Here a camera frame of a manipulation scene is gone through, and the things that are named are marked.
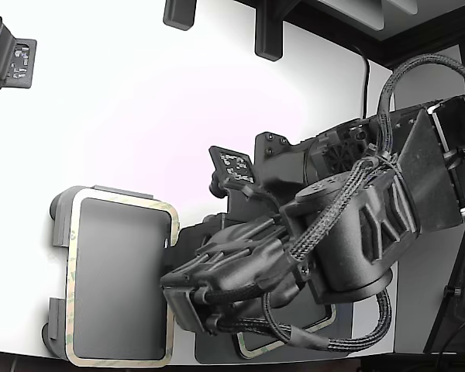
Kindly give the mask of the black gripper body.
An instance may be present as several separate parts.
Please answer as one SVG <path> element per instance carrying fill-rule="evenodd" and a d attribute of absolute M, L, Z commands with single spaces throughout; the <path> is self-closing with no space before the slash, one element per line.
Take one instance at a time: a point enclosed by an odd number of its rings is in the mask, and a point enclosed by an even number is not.
<path fill-rule="evenodd" d="M 292 242 L 277 216 L 184 229 L 164 254 L 160 279 L 176 323 L 195 333 L 290 333 L 274 309 L 301 292 L 311 269 L 290 256 Z"/>

